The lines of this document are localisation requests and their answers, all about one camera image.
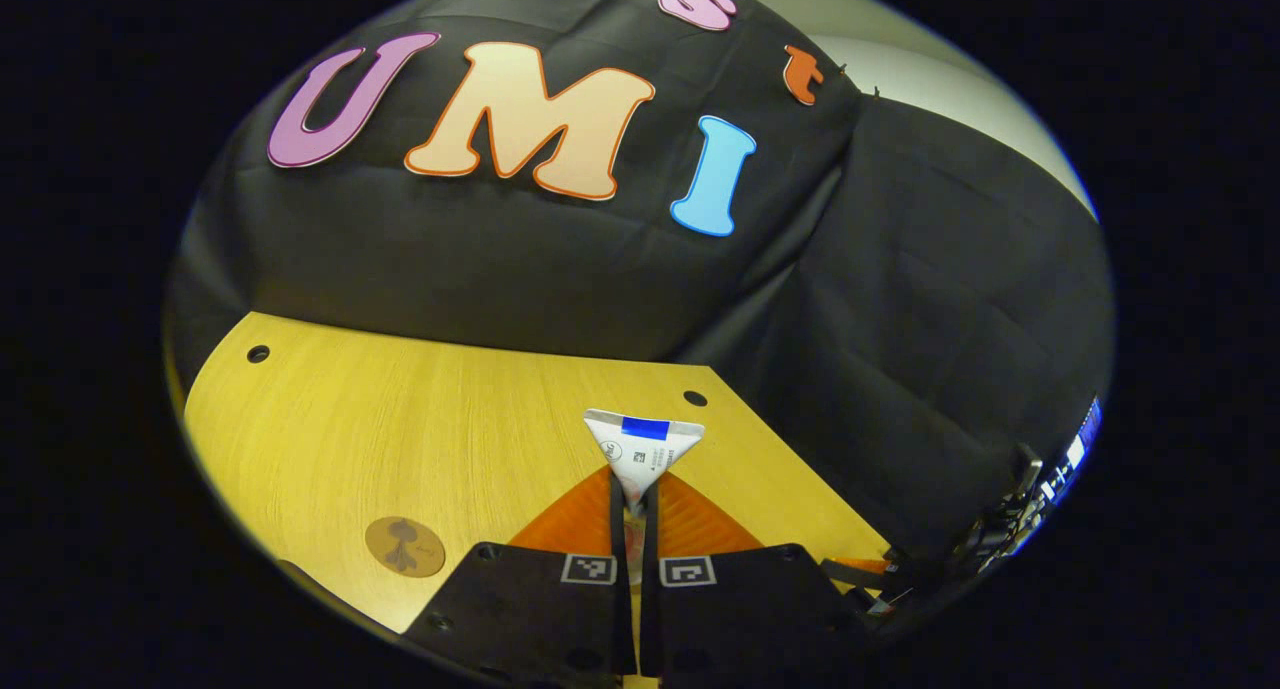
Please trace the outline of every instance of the black fabric backdrop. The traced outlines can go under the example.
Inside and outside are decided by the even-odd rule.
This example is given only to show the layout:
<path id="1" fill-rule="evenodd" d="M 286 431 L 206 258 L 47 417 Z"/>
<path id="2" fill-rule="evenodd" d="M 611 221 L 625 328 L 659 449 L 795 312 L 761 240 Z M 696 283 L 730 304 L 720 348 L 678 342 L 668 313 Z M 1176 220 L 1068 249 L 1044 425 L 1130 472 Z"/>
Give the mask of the black fabric backdrop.
<path id="1" fill-rule="evenodd" d="M 22 0 L 5 334 L 19 503 L 6 685 L 448 685 L 285 589 L 180 451 L 161 278 L 246 108 L 399 0 Z M 1020 556 L 868 662 L 867 685 L 1274 683 L 1260 556 L 1266 0 L 888 0 L 1060 137 L 1117 282 L 1098 452 Z M 178 87 L 196 87 L 178 92 Z M 1266 293 L 1253 295 L 1257 284 Z"/>
<path id="2" fill-rule="evenodd" d="M 1015 442 L 1056 462 L 1093 397 L 1106 401 L 1102 234 L 1033 161 L 859 93 L 800 29 L 732 1 L 721 33 L 655 0 L 407 0 L 296 68 L 229 138 L 183 234 L 172 318 L 183 387 L 250 310 L 709 364 L 892 547 L 945 557 L 1010 490 Z M 270 164 L 268 137 L 316 61 L 419 32 L 440 38 L 351 145 L 316 166 Z M 614 161 L 617 196 L 550 193 L 530 172 L 502 179 L 483 131 L 465 178 L 403 168 L 462 82 L 463 47 L 484 41 L 539 47 L 552 96 L 602 65 L 654 85 Z M 785 46 L 831 77 L 814 106 L 783 88 Z M 372 55 L 334 78 L 308 126 L 337 117 Z M 668 216 L 704 114 L 756 141 L 730 237 Z"/>

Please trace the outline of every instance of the yellow letter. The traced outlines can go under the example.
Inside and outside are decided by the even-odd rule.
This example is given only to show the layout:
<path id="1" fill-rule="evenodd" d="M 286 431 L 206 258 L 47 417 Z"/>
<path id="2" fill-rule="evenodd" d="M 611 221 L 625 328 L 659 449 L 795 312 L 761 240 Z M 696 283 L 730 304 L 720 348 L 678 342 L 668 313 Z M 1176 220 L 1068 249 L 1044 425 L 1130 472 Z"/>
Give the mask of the yellow letter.
<path id="1" fill-rule="evenodd" d="M 631 115 L 654 96 L 653 85 L 621 69 L 595 69 L 554 97 L 547 96 L 543 56 L 531 46 L 477 44 L 463 53 L 471 69 L 453 92 L 431 138 L 404 155 L 417 174 L 462 177 L 480 164 L 471 138 L 489 118 L 494 170 L 515 177 L 538 150 L 561 134 L 554 155 L 534 169 L 538 186 L 586 200 L 618 191 L 613 160 Z"/>

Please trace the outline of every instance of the blue letter i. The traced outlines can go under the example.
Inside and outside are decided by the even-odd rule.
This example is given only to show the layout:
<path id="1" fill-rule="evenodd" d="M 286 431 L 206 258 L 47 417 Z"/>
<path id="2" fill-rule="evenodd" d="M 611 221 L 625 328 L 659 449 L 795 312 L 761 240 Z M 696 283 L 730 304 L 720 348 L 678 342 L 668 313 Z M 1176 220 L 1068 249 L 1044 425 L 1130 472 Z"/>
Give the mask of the blue letter i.
<path id="1" fill-rule="evenodd" d="M 698 159 L 694 184 L 685 199 L 671 205 L 671 216 L 684 227 L 712 237 L 733 233 L 728 215 L 733 188 L 742 174 L 742 161 L 755 152 L 755 140 L 718 117 L 703 117 L 698 128 L 705 137 Z"/>

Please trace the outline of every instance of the blue tape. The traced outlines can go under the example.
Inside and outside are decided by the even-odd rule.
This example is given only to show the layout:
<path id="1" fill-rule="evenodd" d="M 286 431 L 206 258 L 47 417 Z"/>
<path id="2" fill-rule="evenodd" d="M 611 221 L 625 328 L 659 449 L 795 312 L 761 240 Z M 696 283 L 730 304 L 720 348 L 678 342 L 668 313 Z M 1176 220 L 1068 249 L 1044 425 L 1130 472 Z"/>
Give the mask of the blue tape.
<path id="1" fill-rule="evenodd" d="M 1102 406 L 1098 400 L 1093 398 L 1093 405 L 1089 406 L 1088 416 L 1084 416 L 1084 424 L 1076 433 L 1080 437 L 1080 442 L 1084 444 L 1085 450 L 1093 448 L 1093 442 L 1098 438 L 1098 428 L 1102 425 Z"/>
<path id="2" fill-rule="evenodd" d="M 622 416 L 622 433 L 631 437 L 663 441 L 667 438 L 667 429 L 669 428 L 669 421 L 654 421 L 652 419 Z"/>

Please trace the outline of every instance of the pink letter u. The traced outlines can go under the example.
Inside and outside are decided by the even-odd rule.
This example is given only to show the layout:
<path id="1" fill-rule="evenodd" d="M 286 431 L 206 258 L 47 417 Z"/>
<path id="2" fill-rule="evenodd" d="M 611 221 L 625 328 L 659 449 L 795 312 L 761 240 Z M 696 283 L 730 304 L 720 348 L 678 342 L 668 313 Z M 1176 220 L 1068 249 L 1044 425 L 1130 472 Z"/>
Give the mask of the pink letter u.
<path id="1" fill-rule="evenodd" d="M 365 127 L 366 120 L 372 114 L 378 100 L 383 99 L 392 79 L 399 73 L 408 58 L 435 44 L 440 35 L 434 32 L 425 35 L 410 35 L 407 37 L 393 38 L 378 47 L 378 60 L 369 69 L 369 74 L 360 81 L 360 86 L 351 93 L 347 106 L 342 108 L 337 119 L 330 120 L 323 129 L 307 129 L 306 119 L 315 106 L 324 88 L 330 79 L 365 53 L 364 47 L 352 47 L 316 64 L 315 69 L 307 74 L 307 79 L 293 95 L 289 105 L 284 106 L 284 114 L 275 123 L 271 138 L 266 145 L 266 155 L 271 164 L 285 169 L 297 166 L 310 166 L 324 161 L 335 152 L 342 151 L 356 134 Z"/>

